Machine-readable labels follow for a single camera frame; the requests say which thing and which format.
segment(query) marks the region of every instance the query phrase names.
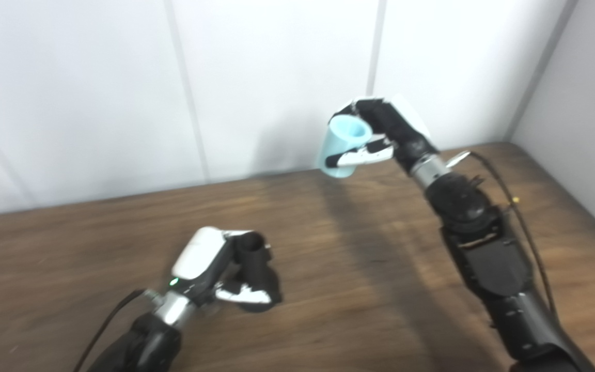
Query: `light blue cup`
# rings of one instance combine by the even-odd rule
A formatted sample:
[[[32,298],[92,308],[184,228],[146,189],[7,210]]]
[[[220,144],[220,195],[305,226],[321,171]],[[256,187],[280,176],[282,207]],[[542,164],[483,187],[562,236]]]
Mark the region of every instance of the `light blue cup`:
[[[365,145],[371,139],[373,130],[357,116],[337,115],[330,119],[325,141],[318,155],[318,168],[331,177],[349,177],[356,167],[328,168],[325,159],[354,148]]]

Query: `robotic hand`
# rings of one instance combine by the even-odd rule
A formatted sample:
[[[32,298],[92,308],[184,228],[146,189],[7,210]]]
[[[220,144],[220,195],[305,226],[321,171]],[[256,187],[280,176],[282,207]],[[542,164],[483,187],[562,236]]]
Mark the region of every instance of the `robotic hand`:
[[[281,302],[279,279],[268,266],[269,248],[255,231],[199,229],[174,264],[166,294],[145,292],[156,309],[137,318],[88,371],[166,372],[180,350],[180,330],[197,308],[220,299],[259,313]],[[239,265],[238,272],[222,280],[231,263]]]
[[[328,168],[394,158],[415,179],[440,217],[442,239],[463,281],[481,299],[506,350],[517,360],[511,371],[595,372],[560,326],[553,306],[549,310],[536,291],[531,263],[507,216],[477,188],[481,183],[477,177],[470,180],[451,169],[470,154],[485,160],[469,151],[449,162],[441,160],[422,121],[401,99],[357,99],[333,118],[338,115],[356,117],[331,120],[321,169],[328,173]],[[369,125],[373,137],[364,146],[334,153],[340,144],[327,146],[337,135],[332,123],[343,120],[348,120],[348,127],[336,129],[339,133],[341,128],[368,133],[368,128],[353,130],[352,126]]]

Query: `wooden table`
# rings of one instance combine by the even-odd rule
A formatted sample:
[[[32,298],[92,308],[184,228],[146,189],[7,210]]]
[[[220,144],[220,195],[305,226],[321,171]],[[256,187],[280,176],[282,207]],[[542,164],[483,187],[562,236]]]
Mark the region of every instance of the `wooden table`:
[[[595,220],[520,149],[477,150],[520,197],[562,322],[595,362]],[[459,170],[482,173],[473,160]],[[504,203],[492,179],[482,187]],[[72,370],[111,308],[137,287],[163,288],[207,225],[261,231],[285,302],[260,315],[224,304],[199,317],[173,370],[508,370],[439,221],[385,162],[349,179],[295,172],[0,215],[0,371]],[[87,363],[149,308],[123,309]]]

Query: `silver cylinder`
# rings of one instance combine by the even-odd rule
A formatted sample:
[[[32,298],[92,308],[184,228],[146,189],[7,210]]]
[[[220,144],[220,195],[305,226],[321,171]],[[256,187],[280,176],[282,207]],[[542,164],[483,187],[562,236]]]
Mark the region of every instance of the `silver cylinder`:
[[[437,155],[427,155],[421,158],[410,170],[410,176],[421,186],[428,188],[436,179],[451,172],[447,165]]]
[[[196,305],[192,301],[170,290],[165,294],[163,304],[153,311],[153,315],[171,327],[181,329],[194,311],[196,311]]]

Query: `wire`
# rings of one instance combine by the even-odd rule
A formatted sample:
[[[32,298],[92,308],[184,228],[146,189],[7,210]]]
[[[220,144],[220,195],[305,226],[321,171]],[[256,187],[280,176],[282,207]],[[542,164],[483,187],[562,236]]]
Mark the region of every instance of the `wire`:
[[[87,356],[89,356],[91,349],[93,348],[95,343],[98,341],[100,336],[102,336],[102,332],[104,332],[105,328],[107,328],[107,326],[109,325],[109,322],[111,322],[111,320],[114,319],[114,316],[116,315],[116,313],[118,313],[119,310],[121,310],[124,306],[126,306],[126,304],[129,304],[130,301],[136,299],[141,294],[143,294],[144,291],[145,291],[144,289],[135,289],[130,294],[128,294],[128,296],[126,296],[126,298],[122,299],[121,302],[118,302],[118,304],[116,305],[114,310],[112,310],[111,313],[109,313],[107,318],[104,320],[104,322],[100,326],[100,329],[98,329],[98,331],[95,333],[95,336],[93,336],[93,339],[89,342],[89,345],[82,353],[80,360],[77,361],[77,365],[75,365],[75,369],[73,369],[73,372],[78,372],[80,370],[80,368],[84,364],[84,361],[86,360]]]
[[[534,243],[534,239],[531,237],[531,233],[529,232],[529,228],[527,228],[527,223],[525,219],[522,217],[522,213],[518,208],[518,205],[515,204],[514,197],[509,191],[508,187],[506,186],[502,176],[500,176],[499,172],[493,167],[493,164],[489,162],[486,158],[484,158],[479,153],[474,151],[470,151],[470,156],[479,160],[481,164],[488,169],[488,172],[493,176],[495,181],[499,184],[500,188],[504,192],[506,198],[508,199],[508,203],[511,206],[511,209],[515,212],[515,217],[517,217],[518,222],[520,223],[520,228],[525,233],[525,238],[527,238],[527,243],[529,244],[529,249],[531,253],[534,255],[534,260],[536,261],[536,266],[539,270],[539,275],[541,275],[541,280],[543,281],[543,289],[545,289],[545,296],[547,297],[548,307],[550,307],[550,312],[554,316],[555,320],[559,322],[559,315],[557,315],[557,307],[555,306],[555,298],[552,295],[552,287],[550,286],[550,280],[548,280],[547,273],[545,272],[545,266],[543,264],[543,259],[541,259],[541,254],[539,253],[538,248],[536,247],[536,243]]]

